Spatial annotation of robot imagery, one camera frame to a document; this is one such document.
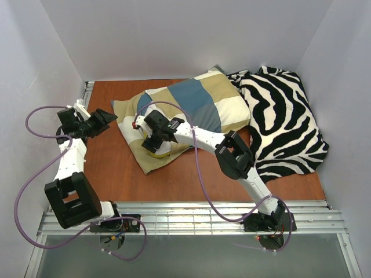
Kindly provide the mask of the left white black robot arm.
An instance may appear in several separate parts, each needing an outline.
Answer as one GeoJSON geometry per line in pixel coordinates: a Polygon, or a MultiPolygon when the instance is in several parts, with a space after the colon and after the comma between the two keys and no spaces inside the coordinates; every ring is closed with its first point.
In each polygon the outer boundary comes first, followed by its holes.
{"type": "Polygon", "coordinates": [[[88,139],[106,131],[117,116],[99,108],[88,113],[74,107],[59,111],[57,116],[61,122],[57,143],[65,154],[54,181],[44,190],[60,226],[68,229],[85,221],[119,216],[117,205],[100,201],[83,172],[88,139]]]}

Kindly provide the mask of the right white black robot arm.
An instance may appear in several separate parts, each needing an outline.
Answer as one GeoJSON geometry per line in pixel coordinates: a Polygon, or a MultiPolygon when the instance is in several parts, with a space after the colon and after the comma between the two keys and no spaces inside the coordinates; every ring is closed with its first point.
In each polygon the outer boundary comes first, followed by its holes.
{"type": "Polygon", "coordinates": [[[165,142],[192,145],[214,154],[219,167],[228,178],[237,180],[257,206],[258,215],[247,214],[243,220],[255,223],[259,231],[274,230],[282,225],[285,206],[274,198],[254,166],[251,150],[235,131],[215,133],[193,126],[180,118],[171,120],[153,110],[147,116],[137,116],[133,127],[147,135],[142,147],[156,153],[165,142]]]}

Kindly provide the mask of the white pillow yellow edge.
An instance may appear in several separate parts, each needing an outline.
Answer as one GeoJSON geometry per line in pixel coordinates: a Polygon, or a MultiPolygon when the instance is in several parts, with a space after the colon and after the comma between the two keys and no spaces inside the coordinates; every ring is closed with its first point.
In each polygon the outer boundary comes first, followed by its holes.
{"type": "Polygon", "coordinates": [[[169,156],[171,153],[171,142],[164,141],[161,146],[155,150],[155,152],[148,151],[149,154],[154,158],[164,158],[169,156]]]}

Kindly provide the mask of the beige blue patchwork pillowcase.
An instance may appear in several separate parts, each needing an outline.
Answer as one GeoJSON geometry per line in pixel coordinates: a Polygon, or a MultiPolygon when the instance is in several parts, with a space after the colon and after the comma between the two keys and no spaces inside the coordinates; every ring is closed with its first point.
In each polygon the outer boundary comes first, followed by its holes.
{"type": "Polygon", "coordinates": [[[157,110],[167,119],[190,118],[202,129],[215,133],[238,131],[250,122],[250,111],[238,89],[219,67],[157,89],[146,89],[130,100],[114,100],[118,127],[144,174],[166,166],[190,148],[187,144],[167,142],[161,154],[142,147],[145,132],[132,126],[136,115],[147,116],[157,110]]]}

